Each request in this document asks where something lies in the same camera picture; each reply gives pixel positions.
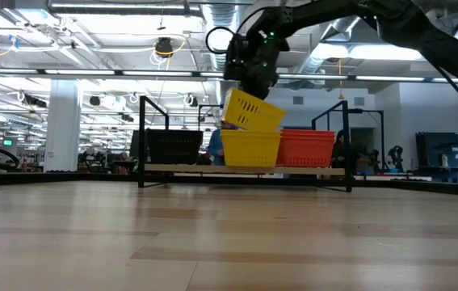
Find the black equipment cart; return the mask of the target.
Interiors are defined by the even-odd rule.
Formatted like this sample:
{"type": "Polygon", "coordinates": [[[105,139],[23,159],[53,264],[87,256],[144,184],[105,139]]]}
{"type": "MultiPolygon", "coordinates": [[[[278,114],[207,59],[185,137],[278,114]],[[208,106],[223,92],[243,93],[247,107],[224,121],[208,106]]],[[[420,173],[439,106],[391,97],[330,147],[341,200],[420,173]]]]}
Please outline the black equipment cart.
{"type": "Polygon", "coordinates": [[[458,183],[458,133],[415,134],[417,172],[433,181],[458,183]]]}

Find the black aluminium rig frame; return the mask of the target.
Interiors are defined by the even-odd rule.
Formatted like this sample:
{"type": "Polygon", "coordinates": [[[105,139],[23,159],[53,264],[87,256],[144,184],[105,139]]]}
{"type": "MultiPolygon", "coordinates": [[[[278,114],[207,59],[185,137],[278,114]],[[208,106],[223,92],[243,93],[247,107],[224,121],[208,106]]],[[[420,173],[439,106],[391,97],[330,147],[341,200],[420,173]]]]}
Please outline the black aluminium rig frame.
{"type": "MultiPolygon", "coordinates": [[[[87,174],[74,172],[54,173],[6,173],[0,174],[0,185],[16,185],[28,183],[53,183],[53,182],[137,182],[138,175],[109,175],[87,174]]],[[[316,188],[341,188],[345,190],[347,185],[342,180],[322,179],[277,179],[277,178],[243,178],[243,177],[208,177],[203,176],[164,176],[147,175],[146,183],[201,183],[222,185],[255,185],[255,186],[280,186],[280,187],[316,187],[316,188]]],[[[356,188],[392,188],[420,192],[435,192],[458,195],[457,183],[434,183],[408,180],[355,180],[351,187],[356,188]]]]}

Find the person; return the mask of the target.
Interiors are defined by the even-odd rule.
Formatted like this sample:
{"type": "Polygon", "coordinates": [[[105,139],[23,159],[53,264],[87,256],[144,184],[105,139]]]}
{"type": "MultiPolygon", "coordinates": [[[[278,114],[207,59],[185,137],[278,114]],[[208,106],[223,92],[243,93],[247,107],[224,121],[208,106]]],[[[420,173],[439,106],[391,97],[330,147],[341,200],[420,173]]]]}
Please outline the person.
{"type": "Polygon", "coordinates": [[[237,126],[221,121],[220,128],[212,133],[208,145],[208,153],[212,157],[212,164],[214,166],[225,165],[224,147],[221,139],[221,131],[223,129],[237,129],[237,126]]]}
{"type": "Polygon", "coordinates": [[[331,167],[332,168],[344,168],[346,166],[346,156],[347,151],[345,150],[344,144],[344,130],[338,131],[332,155],[331,155],[331,167]]]}

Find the corrugated silver ventilation duct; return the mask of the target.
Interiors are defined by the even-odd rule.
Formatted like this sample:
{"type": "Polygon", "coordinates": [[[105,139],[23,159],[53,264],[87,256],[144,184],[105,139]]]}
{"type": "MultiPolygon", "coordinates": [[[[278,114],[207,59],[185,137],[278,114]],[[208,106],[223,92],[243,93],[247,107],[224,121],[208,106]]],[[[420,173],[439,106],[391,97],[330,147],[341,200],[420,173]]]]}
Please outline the corrugated silver ventilation duct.
{"type": "Polygon", "coordinates": [[[234,4],[206,4],[202,5],[202,10],[206,20],[206,32],[210,32],[215,27],[225,27],[224,29],[214,31],[208,38],[207,45],[215,52],[209,52],[211,61],[211,70],[223,72],[225,68],[224,51],[228,48],[229,42],[242,21],[242,15],[245,8],[234,4]]]}

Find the dark background screen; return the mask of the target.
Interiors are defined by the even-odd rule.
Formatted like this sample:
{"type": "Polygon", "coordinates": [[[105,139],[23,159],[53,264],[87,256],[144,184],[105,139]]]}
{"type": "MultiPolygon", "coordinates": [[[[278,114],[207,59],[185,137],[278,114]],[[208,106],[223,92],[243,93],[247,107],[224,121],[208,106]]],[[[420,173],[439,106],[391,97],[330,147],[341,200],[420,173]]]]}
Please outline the dark background screen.
{"type": "Polygon", "coordinates": [[[132,132],[132,139],[130,143],[129,156],[131,158],[139,158],[140,153],[143,153],[144,158],[148,157],[148,138],[147,131],[134,130],[132,132]]]}

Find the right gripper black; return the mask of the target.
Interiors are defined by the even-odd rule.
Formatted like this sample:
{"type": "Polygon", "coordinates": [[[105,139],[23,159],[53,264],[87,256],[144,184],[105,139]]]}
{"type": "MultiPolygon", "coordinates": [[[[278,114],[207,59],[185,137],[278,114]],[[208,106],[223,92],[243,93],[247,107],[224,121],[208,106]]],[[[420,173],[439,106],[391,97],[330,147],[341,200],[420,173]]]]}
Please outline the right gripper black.
{"type": "Polygon", "coordinates": [[[287,40],[275,32],[249,32],[246,93],[264,100],[278,80],[276,62],[281,52],[290,50],[287,40]]]}

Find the white pillar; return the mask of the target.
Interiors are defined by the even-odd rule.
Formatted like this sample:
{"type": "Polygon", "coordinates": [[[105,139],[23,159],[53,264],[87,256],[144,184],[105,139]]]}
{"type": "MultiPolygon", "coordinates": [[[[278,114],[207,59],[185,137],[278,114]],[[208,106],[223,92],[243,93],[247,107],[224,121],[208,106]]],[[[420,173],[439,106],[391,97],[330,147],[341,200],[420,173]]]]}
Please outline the white pillar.
{"type": "Polygon", "coordinates": [[[82,100],[76,81],[51,81],[44,172],[77,170],[82,100]]]}

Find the wooden shelf with black frame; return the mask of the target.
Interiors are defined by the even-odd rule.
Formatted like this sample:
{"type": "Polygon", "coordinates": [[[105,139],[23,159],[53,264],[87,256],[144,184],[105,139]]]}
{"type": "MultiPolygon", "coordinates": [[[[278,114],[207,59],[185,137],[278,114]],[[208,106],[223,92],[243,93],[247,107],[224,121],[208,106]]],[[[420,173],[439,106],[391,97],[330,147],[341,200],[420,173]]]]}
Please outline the wooden shelf with black frame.
{"type": "Polygon", "coordinates": [[[183,164],[149,164],[145,165],[146,158],[140,153],[137,182],[138,187],[142,188],[145,182],[145,171],[163,172],[187,172],[187,173],[225,173],[225,174],[248,174],[248,175],[267,175],[267,174],[296,174],[296,175],[345,175],[343,187],[346,192],[351,192],[353,187],[353,174],[351,164],[348,162],[342,169],[329,168],[295,168],[295,167],[226,167],[226,166],[194,166],[183,164]]]}

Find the long ceiling light strip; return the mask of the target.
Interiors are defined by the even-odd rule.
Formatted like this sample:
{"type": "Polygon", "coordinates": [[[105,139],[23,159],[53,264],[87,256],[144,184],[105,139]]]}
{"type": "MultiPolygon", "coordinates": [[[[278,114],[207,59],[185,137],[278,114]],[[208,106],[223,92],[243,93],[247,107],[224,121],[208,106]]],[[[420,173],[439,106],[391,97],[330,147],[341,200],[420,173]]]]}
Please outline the long ceiling light strip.
{"type": "MultiPolygon", "coordinates": [[[[55,78],[66,76],[69,78],[102,78],[102,79],[201,79],[221,80],[221,72],[206,71],[176,71],[176,70],[67,70],[67,69],[16,69],[0,68],[0,75],[23,76],[24,78],[55,78]]],[[[422,82],[445,83],[443,77],[405,77],[405,76],[375,76],[355,74],[278,74],[279,80],[330,80],[350,82],[422,82]]]]}

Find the smooth silver ventilation duct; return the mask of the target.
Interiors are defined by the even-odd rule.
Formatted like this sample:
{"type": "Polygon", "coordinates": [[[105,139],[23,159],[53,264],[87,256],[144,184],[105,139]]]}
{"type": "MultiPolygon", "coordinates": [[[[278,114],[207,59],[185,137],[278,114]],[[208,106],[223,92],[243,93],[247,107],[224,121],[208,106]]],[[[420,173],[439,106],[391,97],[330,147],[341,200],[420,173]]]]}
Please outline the smooth silver ventilation duct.
{"type": "Polygon", "coordinates": [[[358,22],[358,16],[347,16],[314,26],[310,34],[309,55],[296,72],[315,74],[324,61],[346,58],[346,44],[351,40],[352,30],[358,22]]]}

